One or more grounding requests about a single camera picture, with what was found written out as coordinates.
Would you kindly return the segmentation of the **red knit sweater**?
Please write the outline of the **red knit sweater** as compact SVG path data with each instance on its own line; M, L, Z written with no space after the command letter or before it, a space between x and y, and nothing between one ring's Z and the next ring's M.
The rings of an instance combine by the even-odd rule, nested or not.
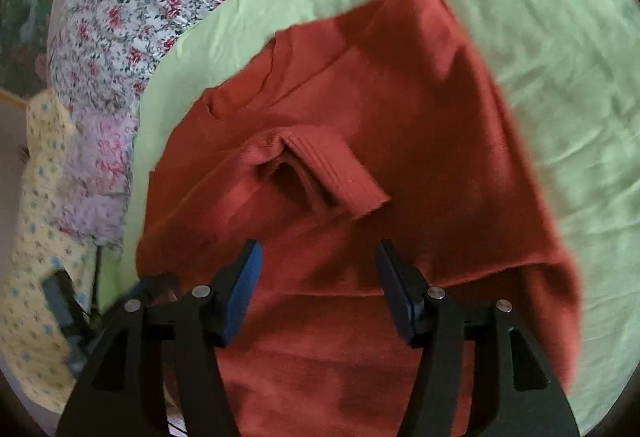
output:
M194 102L150 175L138 274L189 291L250 239L262 273L219 355L245 436L396 433L420 356L378 281L384 239L459 301L510 301L573 382L576 265L445 0L280 31Z

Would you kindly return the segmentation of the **pink lilac floral cloth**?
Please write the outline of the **pink lilac floral cloth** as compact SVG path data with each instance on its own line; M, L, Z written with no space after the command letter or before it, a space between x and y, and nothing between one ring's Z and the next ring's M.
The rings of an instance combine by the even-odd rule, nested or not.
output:
M96 244L116 244L130 197L130 161L137 119L82 109L65 149L61 200L54 219L60 228Z

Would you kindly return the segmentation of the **gold framed landscape picture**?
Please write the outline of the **gold framed landscape picture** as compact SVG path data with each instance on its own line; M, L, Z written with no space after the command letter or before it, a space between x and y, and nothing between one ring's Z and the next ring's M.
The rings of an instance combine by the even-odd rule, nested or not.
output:
M26 101L46 87L53 0L1 0L1 91Z

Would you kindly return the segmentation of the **light green bed sheet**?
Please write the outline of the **light green bed sheet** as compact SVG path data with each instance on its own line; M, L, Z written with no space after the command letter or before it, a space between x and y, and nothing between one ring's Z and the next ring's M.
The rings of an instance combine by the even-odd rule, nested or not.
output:
M102 305L136 280L149 172L201 91L241 69L274 32L366 1L227 0L182 34L142 95L124 253L103 267ZM639 362L639 4L447 1L509 101L582 273L582 351L570 404L588 433Z

